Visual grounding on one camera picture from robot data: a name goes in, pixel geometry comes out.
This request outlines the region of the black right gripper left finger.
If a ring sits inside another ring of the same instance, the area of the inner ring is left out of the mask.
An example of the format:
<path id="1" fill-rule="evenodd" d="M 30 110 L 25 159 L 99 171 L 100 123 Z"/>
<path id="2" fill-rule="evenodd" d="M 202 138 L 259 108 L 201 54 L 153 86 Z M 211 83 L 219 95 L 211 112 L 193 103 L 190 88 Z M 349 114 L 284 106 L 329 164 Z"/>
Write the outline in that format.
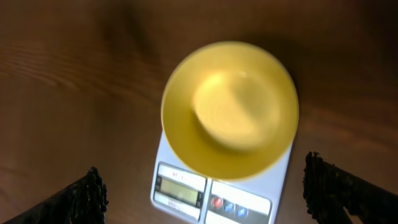
<path id="1" fill-rule="evenodd" d="M 4 224 L 105 224 L 107 188 L 97 168 Z"/>

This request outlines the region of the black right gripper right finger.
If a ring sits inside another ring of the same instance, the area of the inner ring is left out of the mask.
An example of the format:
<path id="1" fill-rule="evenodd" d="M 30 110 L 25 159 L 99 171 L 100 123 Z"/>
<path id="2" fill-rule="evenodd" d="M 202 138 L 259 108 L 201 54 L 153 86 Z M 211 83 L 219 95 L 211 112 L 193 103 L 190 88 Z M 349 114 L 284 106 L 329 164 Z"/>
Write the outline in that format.
<path id="1" fill-rule="evenodd" d="M 397 223 L 397 195 L 327 163 L 317 152 L 309 152 L 305 162 L 303 197 L 317 223 L 351 223 L 350 216 L 363 224 Z"/>

